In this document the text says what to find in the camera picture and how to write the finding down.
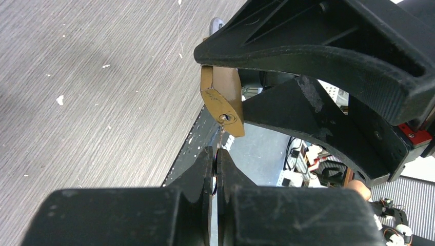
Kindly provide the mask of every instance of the cable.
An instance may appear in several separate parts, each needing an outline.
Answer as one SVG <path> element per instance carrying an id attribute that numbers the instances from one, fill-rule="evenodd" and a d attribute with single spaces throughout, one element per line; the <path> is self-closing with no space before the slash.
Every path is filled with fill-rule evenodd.
<path id="1" fill-rule="evenodd" d="M 387 229 L 384 230 L 384 234 L 383 234 L 383 237 L 384 237 L 384 238 L 385 238 L 385 234 L 386 234 L 388 231 L 393 231 L 396 235 L 398 235 L 399 237 L 401 237 L 401 236 L 399 235 L 399 233 L 398 233 L 395 229 L 393 229 L 393 228 L 387 228 Z"/>
<path id="2" fill-rule="evenodd" d="M 292 144 L 292 142 L 295 140 L 294 137 L 290 136 L 290 138 L 288 139 L 288 143 L 287 143 L 287 147 L 286 147 L 286 151 L 285 151 L 285 157 L 284 157 L 284 166 L 283 166 L 283 171 L 287 170 L 287 169 L 291 169 L 290 168 L 290 164 L 288 163 L 287 159 L 290 156 L 291 152 L 290 151 L 290 146 Z"/>
<path id="3" fill-rule="evenodd" d="M 284 165 L 283 165 L 283 171 L 285 171 L 285 170 L 291 170 L 291 169 L 293 169 L 295 166 L 296 166 L 296 163 L 293 165 L 293 167 L 290 167 L 290 164 L 288 163 L 288 158 L 290 157 L 290 155 L 293 153 L 293 151 L 295 151 L 295 150 L 297 150 L 297 149 L 299 149 L 300 147 L 302 147 L 302 140 L 300 139 L 300 144 L 299 144 L 299 146 L 298 147 L 293 147 L 293 148 L 290 148 L 291 147 L 291 144 L 293 143 L 293 141 L 295 141 L 297 138 L 295 138 L 295 137 L 292 137 L 292 136 L 290 136 L 290 139 L 288 140 L 288 143 L 287 143 L 287 148 L 286 148 L 286 151 L 285 151 L 285 158 L 284 158 Z"/>
<path id="4" fill-rule="evenodd" d="M 401 210 L 401 211 L 404 211 L 406 209 L 405 205 L 395 205 L 394 208 Z"/>

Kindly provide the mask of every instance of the black plastic bracket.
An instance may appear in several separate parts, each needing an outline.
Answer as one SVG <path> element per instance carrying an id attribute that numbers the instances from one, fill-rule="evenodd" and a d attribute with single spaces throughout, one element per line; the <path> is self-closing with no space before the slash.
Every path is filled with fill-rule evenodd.
<path id="1" fill-rule="evenodd" d="M 246 123 L 322 146 L 368 186 L 389 178 L 375 149 L 316 79 L 300 76 L 266 90 L 244 101 L 243 113 Z"/>
<path id="2" fill-rule="evenodd" d="M 194 57 L 321 79 L 418 129 L 435 104 L 433 44 L 435 32 L 390 0 L 249 0 Z"/>

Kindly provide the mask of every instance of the brass padlock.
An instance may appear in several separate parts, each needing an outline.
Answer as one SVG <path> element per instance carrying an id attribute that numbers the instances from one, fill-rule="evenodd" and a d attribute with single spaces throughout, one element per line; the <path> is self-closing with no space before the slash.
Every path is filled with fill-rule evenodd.
<path id="1" fill-rule="evenodd" d="M 236 69 L 201 66 L 201 97 L 226 132 L 234 137 L 245 136 L 242 85 Z"/>

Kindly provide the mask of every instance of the floor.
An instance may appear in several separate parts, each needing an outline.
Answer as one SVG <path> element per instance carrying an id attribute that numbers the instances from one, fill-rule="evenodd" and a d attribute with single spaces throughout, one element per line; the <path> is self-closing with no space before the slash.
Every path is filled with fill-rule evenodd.
<path id="1" fill-rule="evenodd" d="M 243 2 L 1 1 L 0 245 L 56 189 L 160 185 L 202 106 L 193 49 Z"/>

